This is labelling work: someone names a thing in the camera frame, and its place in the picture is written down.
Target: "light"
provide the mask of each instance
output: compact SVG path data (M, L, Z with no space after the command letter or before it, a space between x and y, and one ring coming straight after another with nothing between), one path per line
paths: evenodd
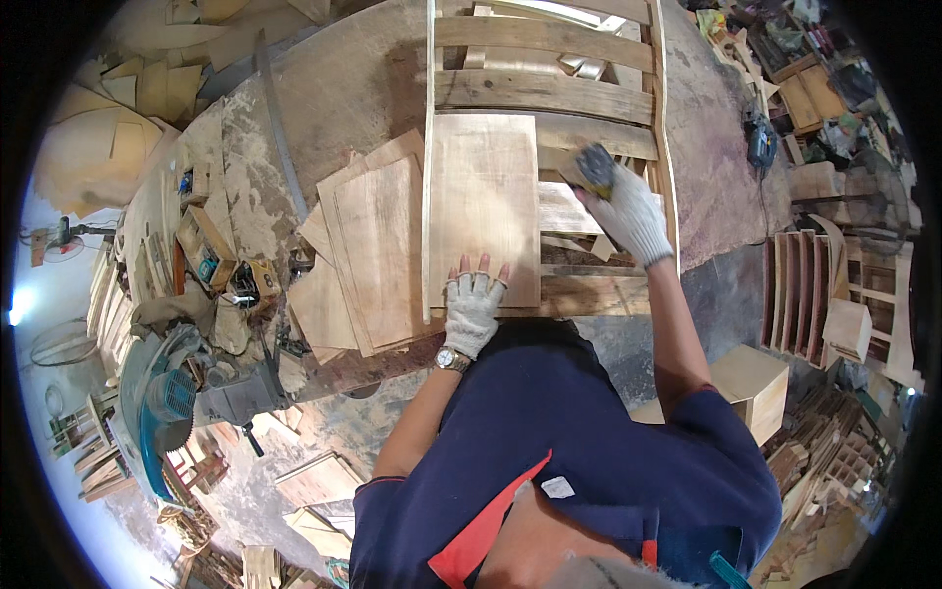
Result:
M26 313L33 308L36 295L32 288L18 288L13 291L13 308L9 310L9 324L18 325Z

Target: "forearm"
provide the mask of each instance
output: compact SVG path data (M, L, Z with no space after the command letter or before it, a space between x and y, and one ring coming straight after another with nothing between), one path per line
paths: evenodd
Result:
M709 384L709 365L672 258L648 268L648 293L654 331L654 383L664 419L668 419L685 395Z
M461 379L457 370L432 370L382 445L374 478L409 476L435 441L442 415Z

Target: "red collar trim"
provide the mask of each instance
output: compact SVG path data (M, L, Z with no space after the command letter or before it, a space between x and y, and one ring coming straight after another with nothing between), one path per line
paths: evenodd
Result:
M450 589L464 589L464 580L484 562L484 557L494 545L504 523L504 514L513 503L513 495L524 481L543 470L552 456L553 450L550 449L543 460L504 487L441 552L429 559L431 570Z

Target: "white wall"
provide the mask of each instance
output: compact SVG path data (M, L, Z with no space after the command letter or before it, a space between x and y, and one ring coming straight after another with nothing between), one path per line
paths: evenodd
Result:
M105 209L81 221L72 215L70 222L116 221L120 212ZM30 187L21 219L26 232L38 227L55 226L60 216L48 202L38 199ZM29 287L36 293L35 305L14 328L26 418L59 509L106 583L115 589L154 586L150 581L151 576L173 580L168 564L139 545L116 521L102 500L86 503L78 498L82 485L74 472L74 463L79 458L77 451L58 460L50 452L53 444L48 439L51 433L48 425L50 416L44 403L46 388L56 384L62 390L67 406L74 405L76 400L83 400L90 392L103 390L105 372L101 359L96 354L80 364L56 368L36 367L29 361L29 350L36 335L62 321L84 317L88 313L91 267L102 238L82 238L86 248L78 256L59 264L43 264L38 268L30 268L29 246L22 243L17 246L14 291ZM179 544L164 551L179 551Z

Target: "polo shirt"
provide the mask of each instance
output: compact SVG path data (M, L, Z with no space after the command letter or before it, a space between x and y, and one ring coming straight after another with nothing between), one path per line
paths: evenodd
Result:
M781 521L761 451L711 386L664 425L636 423L594 353L518 346L468 370L408 477L357 490L350 586L471 587L490 546L480 531L499 530L515 485L560 477L554 508L679 581L722 586L717 549L748 576Z

